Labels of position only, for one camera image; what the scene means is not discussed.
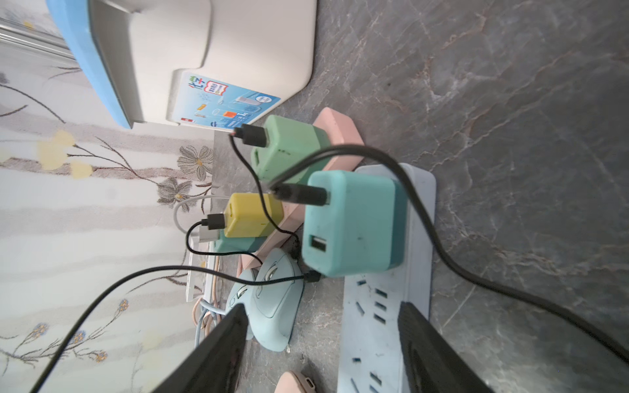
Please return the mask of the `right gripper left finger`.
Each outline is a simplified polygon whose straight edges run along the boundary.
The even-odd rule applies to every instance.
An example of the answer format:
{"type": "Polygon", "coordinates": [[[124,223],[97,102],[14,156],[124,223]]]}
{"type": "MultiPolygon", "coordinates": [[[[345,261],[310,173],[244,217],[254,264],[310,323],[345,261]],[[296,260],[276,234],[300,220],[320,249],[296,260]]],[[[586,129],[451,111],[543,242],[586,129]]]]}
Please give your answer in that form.
{"type": "Polygon", "coordinates": [[[234,392],[244,356],[248,318],[234,306],[156,392],[234,392]]]}

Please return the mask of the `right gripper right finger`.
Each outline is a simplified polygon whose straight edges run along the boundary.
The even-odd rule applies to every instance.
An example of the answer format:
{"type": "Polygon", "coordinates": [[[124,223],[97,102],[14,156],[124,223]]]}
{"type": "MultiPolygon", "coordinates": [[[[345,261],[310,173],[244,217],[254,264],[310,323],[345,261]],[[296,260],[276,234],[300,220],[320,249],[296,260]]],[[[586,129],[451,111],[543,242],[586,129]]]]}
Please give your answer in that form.
{"type": "Polygon", "coordinates": [[[397,325],[410,391],[491,391],[412,303],[401,302],[397,325]]]}

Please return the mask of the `light blue power strip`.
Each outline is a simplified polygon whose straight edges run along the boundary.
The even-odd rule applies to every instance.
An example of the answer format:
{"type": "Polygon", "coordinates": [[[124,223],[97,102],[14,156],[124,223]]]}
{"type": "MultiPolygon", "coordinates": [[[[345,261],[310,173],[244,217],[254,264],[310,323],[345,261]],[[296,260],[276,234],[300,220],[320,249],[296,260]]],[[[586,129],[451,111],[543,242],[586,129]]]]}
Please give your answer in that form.
{"type": "MultiPolygon", "coordinates": [[[[403,186],[383,165],[360,167],[357,172],[391,178],[403,186]]],[[[429,315],[433,246],[408,196],[407,199],[402,264],[381,273],[345,277],[339,392],[409,391],[397,320],[403,301],[412,303],[424,316],[429,315]]]]}

